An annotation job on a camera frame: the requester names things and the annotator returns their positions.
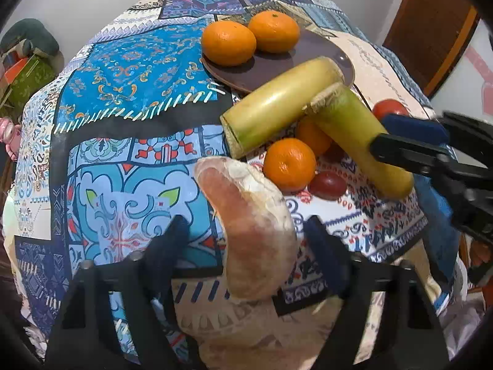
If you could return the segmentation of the red tomato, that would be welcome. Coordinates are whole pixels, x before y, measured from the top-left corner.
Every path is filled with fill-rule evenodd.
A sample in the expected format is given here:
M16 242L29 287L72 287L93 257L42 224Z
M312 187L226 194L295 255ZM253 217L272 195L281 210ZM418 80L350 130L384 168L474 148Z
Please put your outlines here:
M384 99L379 101L373 106L373 115L382 121L383 118L389 114L397 114L402 116L408 116L409 111L407 108L396 99Z

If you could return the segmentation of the small mandarin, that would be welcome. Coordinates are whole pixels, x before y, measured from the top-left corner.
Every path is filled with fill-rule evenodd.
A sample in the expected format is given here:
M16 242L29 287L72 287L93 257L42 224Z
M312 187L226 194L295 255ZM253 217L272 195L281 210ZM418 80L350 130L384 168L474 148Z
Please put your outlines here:
M324 154L332 145L332 139L308 116L297 122L295 137L308 145L315 156Z
M303 190L315 177L316 156L299 139L286 138L273 143L266 152L263 173L286 193Z

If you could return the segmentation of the large orange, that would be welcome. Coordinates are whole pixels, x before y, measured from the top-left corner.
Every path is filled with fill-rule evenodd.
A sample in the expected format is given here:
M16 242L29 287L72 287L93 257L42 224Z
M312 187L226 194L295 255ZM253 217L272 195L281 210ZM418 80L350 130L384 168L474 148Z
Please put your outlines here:
M218 65L234 67L244 64L256 49L255 35L240 23L213 22L202 33L202 53Z
M270 54L289 52L300 38L297 22L278 11L263 11L254 15L248 28L257 39L257 48Z

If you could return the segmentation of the brown wooden door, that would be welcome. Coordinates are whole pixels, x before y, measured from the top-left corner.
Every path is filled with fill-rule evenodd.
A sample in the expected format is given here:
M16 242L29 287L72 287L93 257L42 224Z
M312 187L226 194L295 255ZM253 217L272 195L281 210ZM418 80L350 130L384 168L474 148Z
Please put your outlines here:
M460 60L479 20L470 0L402 0L384 46L430 98Z

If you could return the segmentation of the blue patchwork bedspread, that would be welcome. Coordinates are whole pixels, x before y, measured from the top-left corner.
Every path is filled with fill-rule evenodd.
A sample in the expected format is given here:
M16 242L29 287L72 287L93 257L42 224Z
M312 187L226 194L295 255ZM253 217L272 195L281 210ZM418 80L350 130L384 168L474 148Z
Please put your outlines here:
M317 216L328 234L375 263L410 262L435 309L449 296L431 277L423 237L438 213L421 197L379 199L345 158L335 172L348 183L335 202L301 191L284 197L297 234L287 281L267 299L242 301L227 289L226 239L194 177L199 159L229 158L220 115L236 93L212 79L200 38L218 19L282 8L349 57L351 85L366 104L394 97L419 118L428 99L399 59L370 43L329 0L146 0L99 32L23 112L15 184L15 252L44 366L49 337L69 285L85 260L123 261L183 216L190 235L165 297L152 300L179 369L308 369L330 335L343 301L328 290L303 231ZM138 355L121 294L109 294L117 337ZM356 360L373 351L384 293L372 296Z

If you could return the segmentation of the pink toy figure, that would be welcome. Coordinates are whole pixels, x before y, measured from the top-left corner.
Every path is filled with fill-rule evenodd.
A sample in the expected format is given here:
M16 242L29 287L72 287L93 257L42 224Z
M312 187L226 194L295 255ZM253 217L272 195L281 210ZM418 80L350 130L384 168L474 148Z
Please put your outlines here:
M5 144L5 150L9 158L12 161L16 161L21 142L21 125L14 124L9 117L1 117L0 139Z

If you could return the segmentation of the dark purple plate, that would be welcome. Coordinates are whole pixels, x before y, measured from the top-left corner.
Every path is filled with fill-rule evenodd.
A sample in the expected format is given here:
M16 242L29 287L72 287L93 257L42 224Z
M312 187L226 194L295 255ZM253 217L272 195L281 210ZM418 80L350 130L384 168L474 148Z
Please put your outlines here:
M342 71L344 83L347 86L352 85L355 72L349 57L329 37L308 30L301 31L297 45L285 54L270 54L258 50L247 62L234 67L215 64L204 55L202 62L212 77L248 94L289 69L319 56L332 59Z

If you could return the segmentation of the grey green plush toy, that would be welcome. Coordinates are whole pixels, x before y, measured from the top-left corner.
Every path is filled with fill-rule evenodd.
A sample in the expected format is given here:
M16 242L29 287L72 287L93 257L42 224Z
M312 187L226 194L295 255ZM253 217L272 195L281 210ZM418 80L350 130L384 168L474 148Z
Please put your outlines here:
M51 58L59 52L59 43L38 19L21 19L3 35L1 53L7 54L13 48L23 52L31 51L44 58Z

